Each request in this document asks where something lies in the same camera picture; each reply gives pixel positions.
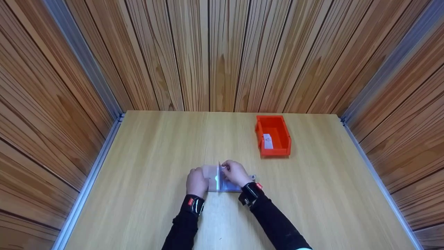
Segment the black sleeve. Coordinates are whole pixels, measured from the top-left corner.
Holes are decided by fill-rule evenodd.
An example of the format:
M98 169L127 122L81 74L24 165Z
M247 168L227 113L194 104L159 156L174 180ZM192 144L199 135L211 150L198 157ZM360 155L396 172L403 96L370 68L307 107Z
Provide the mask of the black sleeve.
M179 214L173 219L173 226L165 239L162 250L191 250L197 233L197 221L198 215L184 210L182 206Z
M276 250L312 249L285 215L266 195L261 195L250 207Z

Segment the person's left hand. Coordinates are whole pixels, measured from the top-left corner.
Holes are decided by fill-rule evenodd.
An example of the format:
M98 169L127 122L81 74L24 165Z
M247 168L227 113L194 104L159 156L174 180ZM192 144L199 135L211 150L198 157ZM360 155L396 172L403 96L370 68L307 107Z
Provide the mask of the person's left hand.
M205 191L208 190L208 179L203 177L203 171L201 167L191 169L188 177L186 178L186 193L194 194L203 198Z

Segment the paper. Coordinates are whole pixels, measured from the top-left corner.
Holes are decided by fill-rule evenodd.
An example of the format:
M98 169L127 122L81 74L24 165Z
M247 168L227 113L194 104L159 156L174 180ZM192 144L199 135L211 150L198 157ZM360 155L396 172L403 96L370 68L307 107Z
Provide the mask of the paper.
M209 179L208 192L242 192L241 187L233 184L222 172L224 167L220 165L203 165L203 177ZM256 180L255 175L250 175L253 181Z
M265 149L273 149L273 141L271 140L270 134L264 134L264 140L265 140Z

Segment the white label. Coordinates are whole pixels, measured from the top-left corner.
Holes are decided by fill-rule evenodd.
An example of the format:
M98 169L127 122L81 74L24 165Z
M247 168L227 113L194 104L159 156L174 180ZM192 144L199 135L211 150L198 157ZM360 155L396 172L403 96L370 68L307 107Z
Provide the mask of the white label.
M270 134L264 134L264 140L265 140L265 148L273 149L273 141L271 140Z

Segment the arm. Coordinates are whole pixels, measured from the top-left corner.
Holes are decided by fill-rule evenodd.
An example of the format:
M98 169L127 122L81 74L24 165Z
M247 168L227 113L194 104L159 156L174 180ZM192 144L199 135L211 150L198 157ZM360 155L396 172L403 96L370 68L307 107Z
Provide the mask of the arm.
M311 249L299 231L265 194L257 198L250 211L277 250Z
M239 200L247 198L250 211L261 224L265 234L277 250L311 249L285 215L264 194L262 187L251 182L244 167L235 161L227 160L222 171L234 184L242 187Z
M162 250L192 249L197 233L197 221L203 209L203 195L208 189L202 168L192 169L186 179L186 193L179 214L173 219Z

